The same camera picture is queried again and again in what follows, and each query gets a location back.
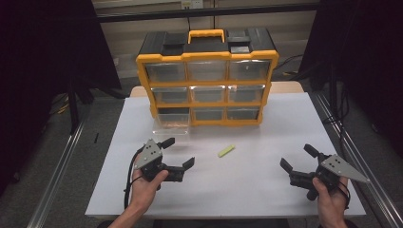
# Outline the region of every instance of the wall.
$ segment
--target wall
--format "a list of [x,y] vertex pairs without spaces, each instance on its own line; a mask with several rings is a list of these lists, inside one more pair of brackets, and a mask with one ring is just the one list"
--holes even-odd
[[[203,0],[203,5],[205,8],[233,8],[312,2],[307,0]],[[180,10],[182,7],[181,2],[175,2],[175,0],[93,0],[93,4],[98,14]],[[283,61],[290,56],[303,54],[315,15],[315,11],[261,13],[217,16],[215,18],[195,17],[189,18],[189,22],[191,29],[267,27],[278,49],[280,60]],[[184,32],[188,31],[188,22],[187,18],[178,18],[103,23],[102,29],[112,56],[120,57],[119,62],[122,63],[135,58],[149,31]]]

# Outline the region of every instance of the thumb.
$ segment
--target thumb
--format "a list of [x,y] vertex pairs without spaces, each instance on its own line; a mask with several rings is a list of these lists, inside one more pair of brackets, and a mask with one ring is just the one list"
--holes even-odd
[[329,192],[327,190],[327,187],[322,181],[320,181],[318,178],[313,178],[312,183],[314,187],[316,188],[317,192],[319,193],[319,196],[322,197],[323,199],[329,199]]
[[158,186],[168,177],[168,171],[163,170],[155,176],[154,180],[151,182],[152,185],[157,189]]

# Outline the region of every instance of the metal rail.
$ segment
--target metal rail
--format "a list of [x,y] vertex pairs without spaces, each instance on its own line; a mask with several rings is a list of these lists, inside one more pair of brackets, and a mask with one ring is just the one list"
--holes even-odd
[[203,17],[203,16],[223,16],[253,13],[270,13],[270,12],[291,12],[291,11],[311,11],[311,10],[332,10],[339,7],[353,6],[352,2],[337,1],[332,3],[305,3],[305,4],[283,4],[272,6],[258,7],[241,7],[241,8],[210,8],[210,9],[189,9],[189,10],[169,10],[155,11],[143,13],[117,13],[117,14],[100,14],[97,20],[100,23],[123,22],[123,21],[143,21],[156,19],[172,19],[186,17]]
[[28,228],[41,228],[45,224],[45,220],[48,216],[48,212],[56,197],[57,190],[62,181],[65,171],[70,161],[71,155],[74,152],[75,146],[80,139],[81,132],[83,131],[86,119],[89,113],[89,106],[86,106],[83,110],[83,119],[80,121],[74,134],[70,135],[67,141],[65,150],[63,151],[62,157],[60,158],[53,175],[48,183],[44,195],[42,195],[41,200],[35,208],[35,211],[29,221]]
[[[325,96],[323,94],[317,95],[317,100],[326,116],[332,116],[332,112],[329,108],[329,102],[327,101]],[[347,133],[346,129],[344,129],[344,126],[342,126],[340,122],[333,122],[332,127],[338,137],[340,137],[340,130],[343,128],[343,145],[345,146],[346,151],[355,164],[355,167],[371,180],[370,183],[367,183],[367,186],[374,196],[374,199],[376,200],[378,206],[382,210],[385,218],[388,220],[392,227],[403,227],[403,220],[399,214],[399,211],[395,207],[389,195],[386,193],[385,189],[380,185],[369,165],[365,162],[358,148],[355,146],[352,138]]]

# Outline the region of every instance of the wrist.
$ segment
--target wrist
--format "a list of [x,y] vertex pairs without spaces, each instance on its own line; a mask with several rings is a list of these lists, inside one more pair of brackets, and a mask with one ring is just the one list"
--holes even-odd
[[333,224],[325,224],[324,228],[348,228],[346,222],[343,220],[337,221]]
[[129,205],[124,212],[118,216],[118,218],[116,218],[112,224],[110,224],[109,227],[131,228],[142,217],[143,213],[143,209]]
[[132,203],[127,206],[126,211],[130,216],[139,218],[147,211],[147,209]]

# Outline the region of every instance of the black curtain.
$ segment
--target black curtain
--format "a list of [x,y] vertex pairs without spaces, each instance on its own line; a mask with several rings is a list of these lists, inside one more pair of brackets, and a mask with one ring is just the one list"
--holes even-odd
[[48,120],[52,97],[70,80],[82,90],[120,88],[90,0],[1,1],[0,195]]
[[400,1],[362,1],[339,74],[349,93],[403,157],[402,11]]

